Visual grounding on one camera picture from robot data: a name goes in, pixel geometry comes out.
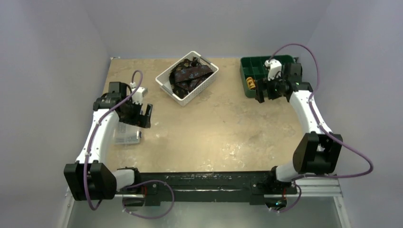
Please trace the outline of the maroon blue floral tie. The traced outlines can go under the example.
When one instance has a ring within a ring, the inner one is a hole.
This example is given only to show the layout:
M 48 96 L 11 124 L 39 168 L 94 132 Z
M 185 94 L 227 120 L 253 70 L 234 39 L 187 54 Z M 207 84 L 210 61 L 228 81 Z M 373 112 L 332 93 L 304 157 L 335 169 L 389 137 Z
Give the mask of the maroon blue floral tie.
M 207 74 L 212 74 L 213 72 L 214 71 L 206 65 L 185 68 L 174 73 L 174 81 L 179 83 L 194 80 Z

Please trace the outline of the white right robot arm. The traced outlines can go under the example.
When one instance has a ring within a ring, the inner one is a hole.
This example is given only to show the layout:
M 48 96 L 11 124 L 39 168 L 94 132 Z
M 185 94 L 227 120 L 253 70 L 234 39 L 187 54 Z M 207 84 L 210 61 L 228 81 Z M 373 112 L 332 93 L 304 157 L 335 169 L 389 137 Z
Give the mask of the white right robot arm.
M 288 63 L 283 66 L 278 60 L 266 60 L 264 67 L 267 76 L 255 80 L 255 99 L 263 103 L 265 99 L 281 97 L 291 104 L 297 114 L 304 135 L 293 153 L 292 160 L 274 167 L 275 176 L 268 178 L 267 188 L 279 193 L 286 182 L 295 180 L 303 174 L 325 175 L 332 173 L 341 152 L 342 141 L 339 134 L 333 134 L 322 118 L 308 82 L 302 81 L 302 66 Z

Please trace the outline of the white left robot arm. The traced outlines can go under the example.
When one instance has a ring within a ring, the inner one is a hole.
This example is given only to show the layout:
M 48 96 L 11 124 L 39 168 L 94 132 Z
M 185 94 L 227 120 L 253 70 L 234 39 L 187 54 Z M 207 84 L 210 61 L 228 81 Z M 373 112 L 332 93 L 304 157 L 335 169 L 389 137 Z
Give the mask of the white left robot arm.
M 142 187 L 136 168 L 110 171 L 105 164 L 111 144 L 139 142 L 141 128 L 150 128 L 153 106 L 142 111 L 147 88 L 111 82 L 108 92 L 93 103 L 93 120 L 85 145 L 74 163 L 66 164 L 64 176 L 76 201 L 110 200 L 124 188 L 137 194 Z

